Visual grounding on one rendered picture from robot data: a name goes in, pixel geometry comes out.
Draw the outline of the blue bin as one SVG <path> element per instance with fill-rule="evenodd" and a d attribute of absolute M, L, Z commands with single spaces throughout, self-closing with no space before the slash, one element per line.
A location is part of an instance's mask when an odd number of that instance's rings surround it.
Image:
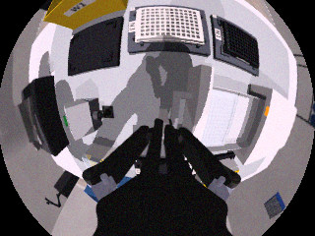
<path fill-rule="evenodd" d="M 120 186 L 122 186 L 123 184 L 125 184 L 127 181 L 129 181 L 131 179 L 131 177 L 126 177 L 124 176 L 124 178 L 121 180 L 121 182 L 118 184 L 118 187 L 119 188 Z M 117 189 L 116 188 L 116 189 Z M 94 201 L 98 202 L 98 199 L 96 198 L 92 188 L 87 185 L 85 191 L 84 191 L 87 195 L 89 195 Z"/>

